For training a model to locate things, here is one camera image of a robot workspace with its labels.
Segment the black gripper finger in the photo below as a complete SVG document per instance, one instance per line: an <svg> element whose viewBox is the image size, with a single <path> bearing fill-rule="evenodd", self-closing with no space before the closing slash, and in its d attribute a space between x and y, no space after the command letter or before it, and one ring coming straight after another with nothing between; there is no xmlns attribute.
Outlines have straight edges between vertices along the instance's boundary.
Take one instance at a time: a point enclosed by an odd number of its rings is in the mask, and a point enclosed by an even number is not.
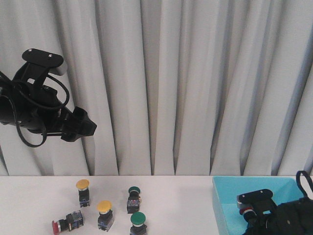
<svg viewBox="0 0 313 235"><path fill-rule="evenodd" d="M74 142L81 137L93 136L97 125L90 120L88 113L79 107L71 112L68 109L61 111L61 139Z"/></svg>

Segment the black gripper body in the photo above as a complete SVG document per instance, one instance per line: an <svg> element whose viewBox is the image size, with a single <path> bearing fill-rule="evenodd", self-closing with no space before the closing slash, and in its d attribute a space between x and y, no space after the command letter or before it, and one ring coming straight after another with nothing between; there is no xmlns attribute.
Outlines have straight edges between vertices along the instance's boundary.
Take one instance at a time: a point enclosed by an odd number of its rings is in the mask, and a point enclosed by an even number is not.
<svg viewBox="0 0 313 235"><path fill-rule="evenodd" d="M274 212L263 216L244 215L245 235L311 235L313 206L302 203L283 203Z"/></svg>
<svg viewBox="0 0 313 235"><path fill-rule="evenodd" d="M19 135L21 128L43 137L61 136L61 111L69 101L69 91L61 83L66 93L66 100L57 98L57 91L47 85L35 88L31 83L15 83L14 125Z"/></svg>

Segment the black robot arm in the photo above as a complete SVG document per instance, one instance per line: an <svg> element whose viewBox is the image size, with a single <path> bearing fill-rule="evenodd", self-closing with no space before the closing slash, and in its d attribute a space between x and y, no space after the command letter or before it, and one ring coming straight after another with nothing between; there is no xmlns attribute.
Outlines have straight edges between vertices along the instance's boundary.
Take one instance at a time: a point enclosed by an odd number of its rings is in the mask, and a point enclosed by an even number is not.
<svg viewBox="0 0 313 235"><path fill-rule="evenodd" d="M57 90L42 85L35 88L33 83L11 80L5 74L0 75L0 122L13 125L24 144L39 147L47 137L59 136L67 142L81 137L93 136L97 125L88 113L79 107L73 111L66 105L69 91L65 85L51 75L48 78L56 82L66 93L61 102Z"/></svg>

